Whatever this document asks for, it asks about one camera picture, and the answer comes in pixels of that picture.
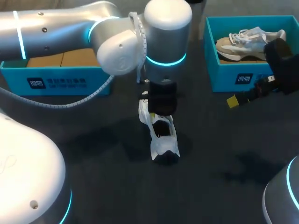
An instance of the black mat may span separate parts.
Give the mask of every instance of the black mat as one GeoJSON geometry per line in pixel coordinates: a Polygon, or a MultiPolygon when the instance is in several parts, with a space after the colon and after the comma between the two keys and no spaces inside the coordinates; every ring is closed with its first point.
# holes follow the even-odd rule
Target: black mat
{"type": "MultiPolygon", "coordinates": [[[[267,182],[298,154],[299,93],[229,110],[231,94],[212,93],[202,48],[191,43],[174,123],[181,158],[153,163],[139,122],[135,76],[113,94],[66,111],[1,96],[17,121],[52,138],[65,157],[77,224],[264,224],[267,182]]],[[[34,98],[68,103],[78,98],[34,98]]]]}

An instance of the white sneaker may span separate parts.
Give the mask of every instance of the white sneaker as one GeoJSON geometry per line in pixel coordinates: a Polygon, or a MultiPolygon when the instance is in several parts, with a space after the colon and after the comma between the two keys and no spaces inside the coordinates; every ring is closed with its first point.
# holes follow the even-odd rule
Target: white sneaker
{"type": "Polygon", "coordinates": [[[176,130],[173,125],[172,116],[152,115],[148,110],[148,100],[139,100],[139,120],[149,127],[152,138],[150,144],[151,158],[154,160],[158,155],[167,151],[179,155],[176,130]]]}
{"type": "Polygon", "coordinates": [[[239,34],[229,34],[216,43],[217,52],[232,61],[240,61],[246,56],[254,56],[266,60],[263,53],[265,45],[277,38],[285,40],[285,31],[270,33],[259,27],[241,30],[239,34]]]}

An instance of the shoe box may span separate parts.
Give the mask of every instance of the shoe box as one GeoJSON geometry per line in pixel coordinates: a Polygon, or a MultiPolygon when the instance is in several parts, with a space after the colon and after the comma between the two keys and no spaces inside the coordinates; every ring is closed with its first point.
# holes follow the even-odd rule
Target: shoe box
{"type": "Polygon", "coordinates": [[[299,23],[293,16],[207,17],[203,45],[207,70],[214,92],[248,91],[256,80],[272,75],[266,61],[244,58],[228,62],[218,56],[217,40],[239,33],[242,29],[260,27],[266,32],[286,32],[286,41],[294,54],[299,53],[299,23]]]}
{"type": "MultiPolygon", "coordinates": [[[[87,96],[106,82],[92,49],[2,62],[9,90],[19,96],[87,96]]],[[[99,95],[109,95],[108,85],[99,95]]]]}

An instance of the brown cardboard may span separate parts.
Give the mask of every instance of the brown cardboard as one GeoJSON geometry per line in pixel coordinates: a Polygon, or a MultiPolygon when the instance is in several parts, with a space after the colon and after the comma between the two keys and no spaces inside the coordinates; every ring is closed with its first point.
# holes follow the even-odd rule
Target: brown cardboard
{"type": "Polygon", "coordinates": [[[64,53],[61,67],[99,67],[99,63],[92,49],[73,50],[64,53]]]}
{"type": "Polygon", "coordinates": [[[266,61],[256,59],[245,59],[238,62],[227,61],[225,59],[219,59],[220,64],[247,64],[247,63],[267,63],[266,61]]]}
{"type": "Polygon", "coordinates": [[[60,67],[63,54],[31,58],[27,63],[27,68],[60,67]]]}

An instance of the white cable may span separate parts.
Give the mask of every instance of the white cable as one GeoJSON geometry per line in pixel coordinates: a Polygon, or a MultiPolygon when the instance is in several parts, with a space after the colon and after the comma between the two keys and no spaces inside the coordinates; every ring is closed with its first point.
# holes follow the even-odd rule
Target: white cable
{"type": "MultiPolygon", "coordinates": [[[[147,43],[146,43],[146,36],[145,36],[145,31],[144,31],[144,27],[143,24],[138,16],[137,13],[129,13],[129,16],[133,19],[133,23],[134,23],[134,27],[135,27],[135,31],[136,31],[136,35],[138,38],[138,41],[140,44],[142,44],[142,57],[140,59],[140,62],[137,66],[137,83],[140,83],[141,80],[141,71],[144,65],[144,62],[146,60],[146,54],[147,54],[147,43]]],[[[64,104],[64,105],[53,105],[53,104],[44,104],[44,103],[40,103],[40,102],[36,102],[30,99],[26,99],[24,97],[20,97],[10,91],[7,91],[6,89],[3,89],[2,87],[0,87],[0,92],[4,93],[5,95],[12,97],[14,99],[17,99],[19,101],[22,101],[24,103],[27,104],[31,104],[31,105],[35,105],[35,106],[40,106],[40,107],[44,107],[44,108],[50,108],[50,109],[66,109],[66,108],[71,108],[71,107],[75,107],[78,105],[81,105],[83,103],[86,103],[87,101],[91,100],[92,98],[94,98],[95,96],[97,96],[103,89],[105,89],[110,83],[111,81],[114,79],[114,76],[110,76],[106,82],[100,87],[98,88],[95,92],[93,92],[92,94],[90,94],[88,97],[85,97],[84,99],[78,100],[74,103],[71,104],[64,104]]]]}
{"type": "Polygon", "coordinates": [[[138,16],[137,13],[129,13],[129,17],[133,19],[136,35],[138,38],[138,42],[140,43],[140,48],[141,48],[141,59],[140,62],[137,66],[137,83],[140,83],[141,81],[141,72],[143,69],[143,65],[146,60],[146,55],[147,55],[147,42],[146,42],[146,35],[145,35],[145,30],[143,27],[143,24],[138,16]]]}
{"type": "Polygon", "coordinates": [[[84,99],[78,100],[74,103],[64,104],[64,105],[52,105],[52,104],[39,103],[39,102],[30,100],[30,99],[26,99],[24,97],[20,97],[20,96],[12,93],[10,91],[7,91],[7,90],[3,89],[2,87],[0,87],[0,92],[4,93],[5,95],[7,95],[9,97],[12,97],[14,99],[20,100],[24,103],[28,103],[28,104],[31,104],[31,105],[50,108],[50,109],[66,109],[66,108],[71,108],[71,107],[74,107],[74,106],[78,106],[80,104],[86,103],[87,101],[91,100],[92,98],[97,96],[103,89],[105,89],[111,83],[113,78],[114,78],[114,76],[110,76],[100,88],[98,88],[95,92],[90,94],[88,97],[85,97],[84,99]]]}

